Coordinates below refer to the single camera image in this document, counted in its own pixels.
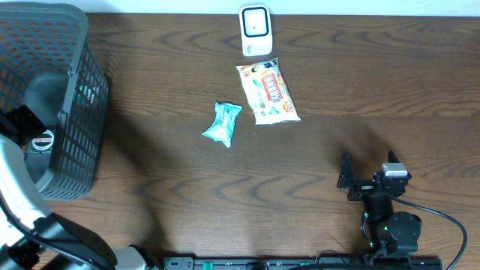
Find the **teal wet wipes pack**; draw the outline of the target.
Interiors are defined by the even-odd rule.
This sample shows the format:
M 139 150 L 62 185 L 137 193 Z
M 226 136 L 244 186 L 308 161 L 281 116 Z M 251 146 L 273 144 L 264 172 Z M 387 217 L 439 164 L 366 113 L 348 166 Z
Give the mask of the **teal wet wipes pack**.
M 216 103 L 215 120 L 211 127 L 205 130 L 202 135 L 215 142 L 223 143 L 227 148 L 232 145 L 233 133 L 236 126 L 236 119 L 243 107 L 231 103 Z

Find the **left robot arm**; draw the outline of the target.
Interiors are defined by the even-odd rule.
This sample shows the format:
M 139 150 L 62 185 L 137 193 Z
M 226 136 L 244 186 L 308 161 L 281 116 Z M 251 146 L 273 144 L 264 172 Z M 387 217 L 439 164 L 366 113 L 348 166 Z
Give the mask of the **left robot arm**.
M 32 182 L 21 148 L 1 136 L 1 268 L 33 269 L 47 250 L 45 269 L 163 269 L 142 248 L 113 250 L 98 234 L 54 213 Z

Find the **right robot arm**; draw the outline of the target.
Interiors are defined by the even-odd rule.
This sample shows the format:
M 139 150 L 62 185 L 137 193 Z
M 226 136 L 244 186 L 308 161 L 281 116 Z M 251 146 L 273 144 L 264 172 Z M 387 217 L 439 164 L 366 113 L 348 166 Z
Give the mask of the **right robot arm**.
M 410 255 L 418 250 L 422 220 L 406 211 L 395 211 L 392 201 L 406 192 L 412 178 L 393 151 L 371 179 L 356 178 L 349 156 L 342 158 L 338 189 L 347 189 L 349 201 L 361 201 L 361 231 L 377 256 Z

